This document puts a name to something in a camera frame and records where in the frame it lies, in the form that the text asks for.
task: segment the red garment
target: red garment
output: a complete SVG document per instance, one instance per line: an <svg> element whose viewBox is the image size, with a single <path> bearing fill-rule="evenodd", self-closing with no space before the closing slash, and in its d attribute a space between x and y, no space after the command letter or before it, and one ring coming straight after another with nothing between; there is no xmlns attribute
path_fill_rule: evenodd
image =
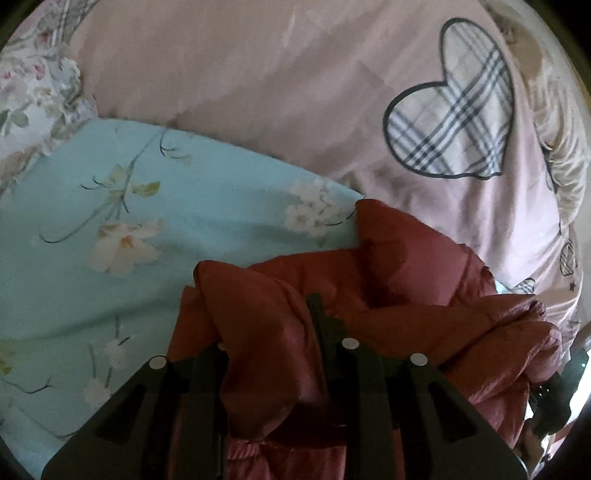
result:
<svg viewBox="0 0 591 480"><path fill-rule="evenodd" d="M306 297L382 355L427 355L511 447L529 384L546 381L560 332L534 296L496 295L491 273L410 215L357 203L361 247L279 257L249 269L199 263L183 293L172 361L222 340L222 401L232 434L230 478L335 480L345 449L329 402Z"/></svg>

